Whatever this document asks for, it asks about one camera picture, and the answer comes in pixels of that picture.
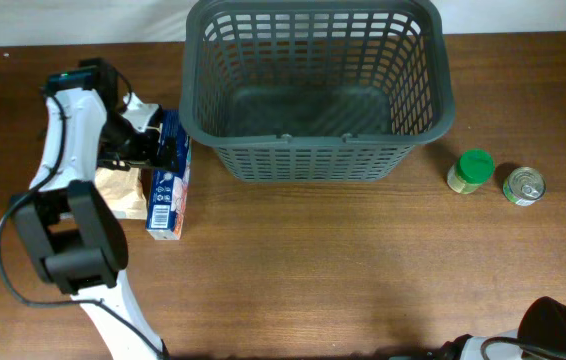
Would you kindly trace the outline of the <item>tan food pouch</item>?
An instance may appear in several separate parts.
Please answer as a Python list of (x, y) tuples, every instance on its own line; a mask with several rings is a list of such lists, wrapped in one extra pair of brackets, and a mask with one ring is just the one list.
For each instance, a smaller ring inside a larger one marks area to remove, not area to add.
[(119, 171), (98, 168), (95, 185), (117, 219), (146, 220), (147, 201), (139, 169)]

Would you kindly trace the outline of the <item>blue carton box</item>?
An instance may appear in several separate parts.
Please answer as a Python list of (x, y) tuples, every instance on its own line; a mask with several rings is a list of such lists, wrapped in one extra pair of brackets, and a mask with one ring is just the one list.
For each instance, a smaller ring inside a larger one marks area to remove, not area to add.
[(177, 110), (163, 114), (160, 151), (172, 170), (156, 169), (152, 173), (146, 230), (155, 240), (179, 240), (185, 220), (192, 141)]

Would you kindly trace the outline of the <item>grey plastic basket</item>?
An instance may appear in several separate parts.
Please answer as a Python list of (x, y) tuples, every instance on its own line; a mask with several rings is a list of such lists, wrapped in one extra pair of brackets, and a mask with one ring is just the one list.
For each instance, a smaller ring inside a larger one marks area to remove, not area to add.
[(200, 1), (179, 111), (242, 181), (382, 179), (454, 122), (441, 16), (424, 0)]

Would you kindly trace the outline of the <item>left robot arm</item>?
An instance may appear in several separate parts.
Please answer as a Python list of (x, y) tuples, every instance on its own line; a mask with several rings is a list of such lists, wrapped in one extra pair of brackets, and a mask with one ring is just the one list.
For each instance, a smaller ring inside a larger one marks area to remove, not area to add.
[[(115, 359), (166, 359), (126, 273), (124, 230), (95, 184), (100, 168), (178, 174), (186, 139), (174, 115), (120, 96), (128, 79), (102, 58), (52, 74), (42, 89), (48, 113), (45, 145), (27, 191), (14, 195), (0, 220), (0, 276), (10, 294), (32, 308), (81, 307)], [(13, 223), (40, 280), (63, 299), (31, 300), (19, 293), (2, 259), (2, 236)]]

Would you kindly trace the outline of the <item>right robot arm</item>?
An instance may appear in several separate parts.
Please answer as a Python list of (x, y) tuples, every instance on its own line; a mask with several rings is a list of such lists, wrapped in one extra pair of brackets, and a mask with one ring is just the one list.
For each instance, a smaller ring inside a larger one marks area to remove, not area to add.
[(462, 335), (428, 354), (448, 360), (566, 360), (566, 305), (537, 299), (517, 328), (494, 336)]

